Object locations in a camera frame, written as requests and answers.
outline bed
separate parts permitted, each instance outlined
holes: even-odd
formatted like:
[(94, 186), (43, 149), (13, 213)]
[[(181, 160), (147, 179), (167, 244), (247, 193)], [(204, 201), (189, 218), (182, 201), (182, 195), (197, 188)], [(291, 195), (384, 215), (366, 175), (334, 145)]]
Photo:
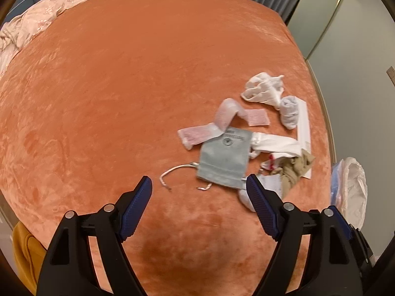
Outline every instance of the bed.
[[(153, 196), (123, 247), (148, 295), (251, 295), (275, 242), (233, 189), (208, 191), (196, 172), (167, 169), (199, 160), (177, 130), (212, 121), (225, 98), (242, 103), (259, 72), (283, 74), (285, 93), (307, 102), (312, 179), (286, 201), (302, 210), (329, 204), (327, 129), (309, 70), (279, 15), (251, 0), (88, 0), (61, 14), (10, 62), (0, 80), (0, 188), (44, 245), (64, 213), (96, 212), (143, 175)], [(296, 137), (277, 111), (268, 127), (232, 126)], [(249, 173), (263, 160), (253, 160)], [(101, 287), (110, 290), (90, 241)], [(298, 286), (304, 240), (289, 289)]]

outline drawstring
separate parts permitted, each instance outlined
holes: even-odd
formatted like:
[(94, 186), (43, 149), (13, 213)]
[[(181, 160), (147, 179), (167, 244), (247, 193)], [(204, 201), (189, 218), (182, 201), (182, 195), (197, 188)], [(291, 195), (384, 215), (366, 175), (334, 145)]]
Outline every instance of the drawstring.
[[(166, 176), (167, 174), (171, 173), (173, 170), (176, 170), (178, 168), (183, 168), (183, 167), (197, 168), (198, 166), (199, 166), (199, 163), (190, 163), (190, 164), (175, 166), (175, 167), (170, 168), (169, 170), (165, 171), (163, 174), (161, 174), (161, 176), (159, 177), (159, 181), (163, 187), (171, 190), (171, 188), (168, 185), (166, 185), (166, 183), (163, 181), (164, 176)], [(209, 183), (206, 188), (204, 188), (204, 187), (197, 187), (197, 188), (200, 190), (208, 190), (208, 189), (210, 189), (211, 186), (212, 186), (212, 183)]]

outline pink lace fabric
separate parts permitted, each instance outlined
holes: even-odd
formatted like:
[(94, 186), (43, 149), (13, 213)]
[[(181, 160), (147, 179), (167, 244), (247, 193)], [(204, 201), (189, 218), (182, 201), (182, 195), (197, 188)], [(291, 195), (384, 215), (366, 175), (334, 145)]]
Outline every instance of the pink lace fabric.
[(11, 60), (65, 10), (87, 0), (41, 0), (0, 30), (0, 79)]

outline trash bag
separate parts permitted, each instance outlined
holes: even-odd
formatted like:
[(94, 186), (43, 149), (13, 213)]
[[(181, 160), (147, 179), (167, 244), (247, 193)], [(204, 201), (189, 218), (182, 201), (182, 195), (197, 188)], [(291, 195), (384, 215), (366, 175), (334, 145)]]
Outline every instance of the trash bag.
[(342, 159), (332, 167), (331, 205), (355, 228), (363, 225), (367, 198), (365, 171), (355, 158)]

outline light switch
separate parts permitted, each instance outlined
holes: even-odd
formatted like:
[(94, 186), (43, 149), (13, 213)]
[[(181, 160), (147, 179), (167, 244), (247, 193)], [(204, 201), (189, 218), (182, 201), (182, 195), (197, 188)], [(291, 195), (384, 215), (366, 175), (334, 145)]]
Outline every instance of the light switch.
[(394, 67), (390, 67), (390, 68), (387, 70), (387, 74), (388, 74), (388, 76), (390, 77), (392, 83), (393, 83), (394, 86), (395, 86), (395, 69), (394, 69)]

